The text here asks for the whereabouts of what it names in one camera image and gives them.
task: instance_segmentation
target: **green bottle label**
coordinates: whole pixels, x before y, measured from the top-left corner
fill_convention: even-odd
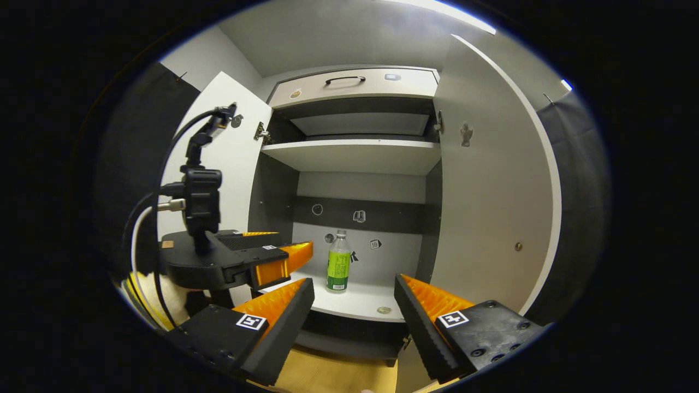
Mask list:
[[[347,289],[347,277],[350,276],[350,254],[330,251],[328,256],[328,282],[331,290]]]

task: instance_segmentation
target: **ceiling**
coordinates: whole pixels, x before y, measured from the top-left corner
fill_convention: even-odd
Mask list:
[[[535,108],[566,90],[544,62],[495,36],[431,10],[381,0],[273,0],[219,23],[264,78],[336,64],[421,66],[441,71],[450,34],[471,42],[518,84]]]

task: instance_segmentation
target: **plastic bottle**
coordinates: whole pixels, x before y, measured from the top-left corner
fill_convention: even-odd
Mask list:
[[[326,288],[333,293],[343,293],[347,290],[347,279],[350,276],[350,255],[352,250],[347,242],[347,231],[338,229],[335,241],[330,246],[328,254],[328,278]]]

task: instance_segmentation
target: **wooden floor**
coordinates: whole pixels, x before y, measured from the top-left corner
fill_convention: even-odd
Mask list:
[[[357,359],[294,346],[273,387],[278,393],[395,393],[399,363],[388,367],[383,360]],[[419,393],[442,386],[432,384]]]

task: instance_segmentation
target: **cabinet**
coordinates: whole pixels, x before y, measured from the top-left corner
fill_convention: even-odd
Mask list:
[[[313,278],[316,296],[298,343],[395,359],[407,334],[397,273],[526,312],[556,252],[558,172],[533,108],[477,48],[455,36],[441,79],[408,67],[319,73],[282,81],[267,103],[241,89],[219,74],[187,116],[236,101],[244,117],[222,134],[230,140],[203,153],[224,172],[221,229],[314,241],[314,257],[292,274]],[[260,125],[265,145],[254,139]],[[177,173],[182,144],[163,183]],[[357,211],[366,219],[355,220]],[[160,236],[184,230],[160,217]],[[347,230],[359,259],[344,294],[324,289],[336,229]]]

